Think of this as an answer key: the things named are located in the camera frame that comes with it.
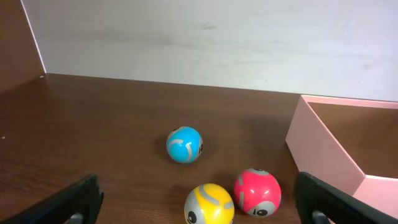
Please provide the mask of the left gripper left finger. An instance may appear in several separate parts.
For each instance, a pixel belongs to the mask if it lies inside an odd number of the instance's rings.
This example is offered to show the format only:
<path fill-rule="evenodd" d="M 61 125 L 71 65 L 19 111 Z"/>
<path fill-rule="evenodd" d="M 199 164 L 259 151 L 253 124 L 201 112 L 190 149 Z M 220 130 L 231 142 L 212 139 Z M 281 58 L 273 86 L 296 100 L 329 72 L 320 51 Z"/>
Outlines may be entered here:
<path fill-rule="evenodd" d="M 98 176 L 90 174 L 1 223 L 73 223 L 73 216 L 80 217 L 80 223 L 95 223 L 103 199 Z"/>

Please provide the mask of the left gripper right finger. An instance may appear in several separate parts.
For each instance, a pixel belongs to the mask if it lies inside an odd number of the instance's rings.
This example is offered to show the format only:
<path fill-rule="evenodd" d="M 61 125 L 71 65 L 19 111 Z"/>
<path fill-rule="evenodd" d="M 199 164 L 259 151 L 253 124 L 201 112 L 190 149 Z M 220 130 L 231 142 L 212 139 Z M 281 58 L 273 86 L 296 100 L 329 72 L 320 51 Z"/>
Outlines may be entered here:
<path fill-rule="evenodd" d="M 307 172 L 299 172 L 293 196 L 302 224 L 397 224 L 385 214 Z"/>

